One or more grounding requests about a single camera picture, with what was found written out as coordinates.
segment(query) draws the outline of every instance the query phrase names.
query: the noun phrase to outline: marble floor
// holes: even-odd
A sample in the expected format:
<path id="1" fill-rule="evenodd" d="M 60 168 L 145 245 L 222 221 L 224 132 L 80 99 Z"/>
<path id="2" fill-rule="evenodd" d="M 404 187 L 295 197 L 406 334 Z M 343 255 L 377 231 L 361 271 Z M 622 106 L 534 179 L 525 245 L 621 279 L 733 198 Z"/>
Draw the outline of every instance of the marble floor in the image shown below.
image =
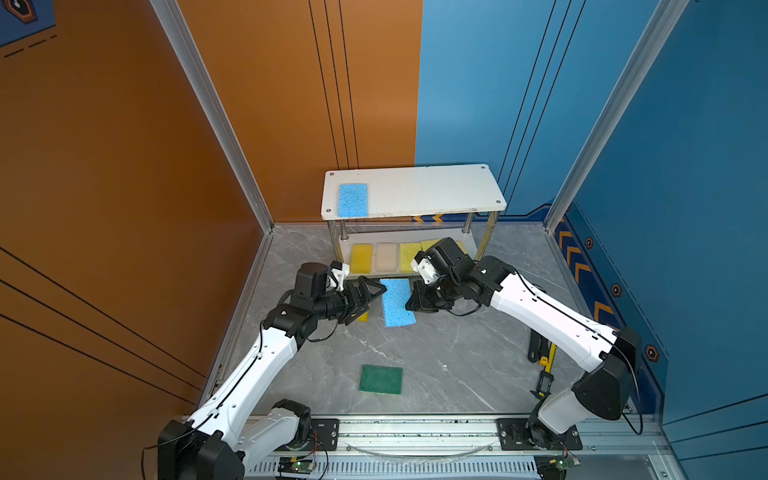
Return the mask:
<path id="1" fill-rule="evenodd" d="M 353 225 L 350 230 L 375 228 Z M 484 223 L 473 225 L 477 243 L 484 229 Z M 259 322 L 280 295 L 293 288 L 299 266 L 333 260 L 324 225 L 281 226 L 273 235 L 228 363 L 230 371 L 253 345 Z M 502 222 L 486 254 L 511 263 L 548 294 L 584 312 L 583 300 L 574 298 L 575 283 L 557 247 L 550 242 L 540 223 Z M 457 304 L 455 309 L 464 311 L 464 306 Z M 331 322 L 321 322 L 313 337 L 325 336 L 332 328 Z M 267 413 L 283 398 L 301 402 L 313 413 L 324 415 L 530 412 L 536 398 L 529 390 L 536 387 L 541 367 L 526 359 L 529 334 L 529 328 L 519 321 L 484 306 L 467 317 L 446 312 L 417 313 L 415 325 L 385 328 L 381 303 L 375 302 L 368 322 L 341 325 L 327 341 L 307 343 L 277 375 L 254 413 Z M 360 392 L 363 364 L 402 367 L 402 394 Z M 570 358 L 560 355 L 552 373 L 552 391 L 557 392 L 572 384 L 581 370 Z"/>

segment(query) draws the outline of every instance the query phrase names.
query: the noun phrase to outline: white shelf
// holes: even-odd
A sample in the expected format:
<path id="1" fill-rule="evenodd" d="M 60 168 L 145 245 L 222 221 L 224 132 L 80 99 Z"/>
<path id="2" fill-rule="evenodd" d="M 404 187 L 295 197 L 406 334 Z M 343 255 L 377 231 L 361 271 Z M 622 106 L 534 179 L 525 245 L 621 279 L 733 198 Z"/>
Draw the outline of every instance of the white shelf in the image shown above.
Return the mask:
<path id="1" fill-rule="evenodd" d="M 323 220 L 344 220 L 338 215 L 339 185 L 368 185 L 367 217 L 495 212 L 507 207 L 488 165 L 372 168 L 326 172 Z"/>
<path id="2" fill-rule="evenodd" d="M 341 251 L 344 256 L 344 263 L 349 263 L 352 258 L 352 245 L 356 243 L 371 243 L 373 245 L 373 258 L 371 259 L 371 273 L 352 273 L 350 278 L 358 275 L 370 277 L 395 277 L 406 275 L 418 275 L 417 272 L 379 272 L 376 270 L 376 244 L 377 243 L 414 243 L 423 240 L 434 240 L 436 238 L 451 237 L 457 242 L 462 242 L 467 254 L 475 258 L 478 251 L 475 245 L 475 238 L 471 233 L 464 234 L 460 228 L 425 228 L 418 230 L 395 230 L 391 232 L 367 232 L 350 233 L 348 240 L 340 240 Z"/>

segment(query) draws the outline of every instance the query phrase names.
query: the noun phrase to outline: shelf top panel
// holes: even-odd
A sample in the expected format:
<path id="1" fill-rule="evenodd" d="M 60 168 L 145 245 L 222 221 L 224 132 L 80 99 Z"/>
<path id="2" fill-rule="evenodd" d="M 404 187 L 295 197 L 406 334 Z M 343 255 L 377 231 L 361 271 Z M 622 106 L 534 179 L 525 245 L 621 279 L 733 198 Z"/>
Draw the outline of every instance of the shelf top panel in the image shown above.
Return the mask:
<path id="1" fill-rule="evenodd" d="M 368 215 L 350 218 L 414 217 L 504 210 L 507 202 L 488 165 L 370 168 L 326 172 L 323 220 L 338 215 L 339 185 L 368 185 Z"/>

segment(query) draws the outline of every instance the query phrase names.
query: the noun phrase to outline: orange wall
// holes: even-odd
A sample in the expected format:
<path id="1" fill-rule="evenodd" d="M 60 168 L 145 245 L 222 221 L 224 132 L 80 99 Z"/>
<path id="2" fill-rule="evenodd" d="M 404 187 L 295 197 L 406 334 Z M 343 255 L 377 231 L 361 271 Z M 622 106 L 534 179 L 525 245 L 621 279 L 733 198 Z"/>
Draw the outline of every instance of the orange wall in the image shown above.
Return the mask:
<path id="1" fill-rule="evenodd" d="M 194 410 L 261 232 L 150 3 L 55 7 L 0 48 L 0 247 L 148 341 L 0 250 L 3 474 L 138 478 Z"/>
<path id="2" fill-rule="evenodd" d="M 421 1 L 179 4 L 275 221 L 320 220 L 327 170 L 414 164 Z"/>

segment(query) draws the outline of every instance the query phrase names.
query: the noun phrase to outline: black mounting plate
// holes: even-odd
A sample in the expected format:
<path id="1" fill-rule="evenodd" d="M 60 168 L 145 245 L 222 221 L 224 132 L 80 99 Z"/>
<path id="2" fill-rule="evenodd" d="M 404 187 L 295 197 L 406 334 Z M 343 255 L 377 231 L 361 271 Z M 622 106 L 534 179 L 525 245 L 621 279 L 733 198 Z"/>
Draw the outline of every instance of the black mounting plate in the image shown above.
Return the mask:
<path id="1" fill-rule="evenodd" d="M 315 447 L 315 440 L 313 433 L 317 434 L 317 439 L 326 448 L 327 451 L 333 452 L 339 443 L 339 420 L 338 419 L 311 419 L 310 420 L 310 440 L 305 447 L 301 448 L 301 451 L 310 451 Z M 323 447 L 318 449 L 318 452 L 323 452 Z M 289 452 L 290 450 L 283 445 L 279 447 L 276 452 Z"/>
<path id="2" fill-rule="evenodd" d="M 527 419 L 496 419 L 496 429 L 498 440 L 502 443 L 502 450 L 538 450 L 528 443 L 528 430 L 525 428 Z M 578 434 L 576 425 L 570 427 L 563 435 L 565 437 L 565 446 L 568 450 L 581 450 L 584 446 L 581 444 L 581 437 Z"/>

